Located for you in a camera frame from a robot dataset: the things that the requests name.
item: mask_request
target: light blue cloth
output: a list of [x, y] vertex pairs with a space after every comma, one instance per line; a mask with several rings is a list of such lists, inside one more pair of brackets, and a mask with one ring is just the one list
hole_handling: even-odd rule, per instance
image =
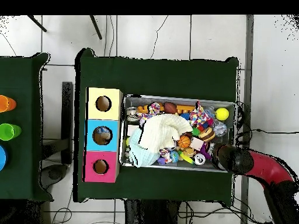
[[150, 166], [160, 157], [159, 153], [152, 153], [138, 145], [141, 133], [141, 129], [136, 129], [128, 141], [130, 147], [128, 159], [135, 167]]

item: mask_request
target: yellow box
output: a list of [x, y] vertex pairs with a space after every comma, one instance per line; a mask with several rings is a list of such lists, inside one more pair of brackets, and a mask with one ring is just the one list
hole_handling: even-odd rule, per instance
[[[104, 89], [98, 87], [86, 88], [86, 100], [88, 99], [88, 119], [92, 120], [119, 120], [123, 93], [119, 89]], [[108, 102], [106, 111], [98, 110], [98, 99]]]

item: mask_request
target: yellow ball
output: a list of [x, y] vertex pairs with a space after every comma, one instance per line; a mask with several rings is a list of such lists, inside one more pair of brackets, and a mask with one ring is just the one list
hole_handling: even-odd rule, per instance
[[126, 140], [126, 145], [127, 145], [127, 147], [128, 147], [128, 139], [129, 139], [129, 138], [127, 138], [127, 140]]
[[216, 110], [216, 119], [220, 120], [220, 121], [224, 121], [228, 118], [229, 116], [229, 112], [226, 108], [224, 107], [220, 107]]

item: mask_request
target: green cup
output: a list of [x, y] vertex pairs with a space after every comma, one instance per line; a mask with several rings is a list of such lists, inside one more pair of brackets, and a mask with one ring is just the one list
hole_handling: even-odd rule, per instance
[[21, 132], [21, 127], [14, 124], [5, 123], [0, 125], [0, 139], [3, 141], [9, 141], [12, 138], [16, 138]]

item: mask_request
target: round hole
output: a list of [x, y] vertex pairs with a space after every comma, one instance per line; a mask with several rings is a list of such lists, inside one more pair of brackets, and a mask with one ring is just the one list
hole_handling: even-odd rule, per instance
[[105, 174], [107, 173], [109, 166], [107, 161], [105, 160], [97, 160], [94, 164], [93, 164], [93, 169], [96, 173], [99, 174]]
[[112, 140], [112, 131], [105, 126], [96, 127], [93, 131], [92, 138], [98, 145], [107, 145]]
[[109, 111], [111, 108], [111, 100], [107, 96], [100, 96], [96, 99], [96, 108], [99, 111]]

